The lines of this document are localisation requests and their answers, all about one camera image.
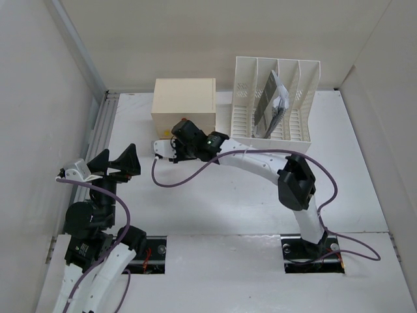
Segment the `cream drawer cabinet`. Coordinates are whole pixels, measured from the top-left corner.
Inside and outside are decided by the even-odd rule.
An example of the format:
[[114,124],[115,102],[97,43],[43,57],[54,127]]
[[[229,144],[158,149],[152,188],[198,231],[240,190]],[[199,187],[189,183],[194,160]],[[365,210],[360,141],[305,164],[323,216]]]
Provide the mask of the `cream drawer cabinet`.
[[216,128],[216,80],[214,78],[158,78],[154,86],[151,116],[160,139],[169,139],[181,120],[191,120],[203,132]]

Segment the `grey setup guide booklet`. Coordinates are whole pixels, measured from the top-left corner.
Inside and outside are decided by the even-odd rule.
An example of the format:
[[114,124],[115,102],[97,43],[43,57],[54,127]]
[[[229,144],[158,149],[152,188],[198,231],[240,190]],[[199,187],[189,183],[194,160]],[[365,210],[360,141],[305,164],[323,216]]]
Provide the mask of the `grey setup guide booklet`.
[[253,137],[267,139],[289,109],[289,92],[271,70],[254,113]]

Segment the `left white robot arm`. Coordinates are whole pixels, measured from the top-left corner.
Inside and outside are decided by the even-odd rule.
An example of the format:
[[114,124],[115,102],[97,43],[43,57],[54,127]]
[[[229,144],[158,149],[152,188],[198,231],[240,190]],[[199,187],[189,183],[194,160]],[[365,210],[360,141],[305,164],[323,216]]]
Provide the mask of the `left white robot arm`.
[[64,232],[70,236],[64,277],[54,312],[101,312],[116,280],[128,264],[142,257],[145,231],[131,225],[128,206],[117,186],[141,173],[131,143],[115,160],[104,149],[91,161],[79,158],[61,168],[55,180],[89,189],[89,198],[66,210]]

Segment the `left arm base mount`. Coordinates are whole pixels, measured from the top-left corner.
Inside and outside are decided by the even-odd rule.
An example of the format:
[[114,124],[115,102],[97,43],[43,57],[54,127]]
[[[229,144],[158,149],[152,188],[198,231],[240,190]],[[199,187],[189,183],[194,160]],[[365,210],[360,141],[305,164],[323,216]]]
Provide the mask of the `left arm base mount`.
[[147,237],[147,246],[141,255],[137,255],[127,269],[137,275],[161,275],[165,273],[167,237]]

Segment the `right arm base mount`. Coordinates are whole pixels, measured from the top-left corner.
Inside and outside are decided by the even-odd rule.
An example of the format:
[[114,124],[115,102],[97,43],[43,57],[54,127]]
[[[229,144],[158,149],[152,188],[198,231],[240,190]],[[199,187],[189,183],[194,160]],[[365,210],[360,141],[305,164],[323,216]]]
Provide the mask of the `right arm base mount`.
[[319,246],[299,235],[281,236],[284,271],[286,274],[345,273],[337,237],[330,236]]

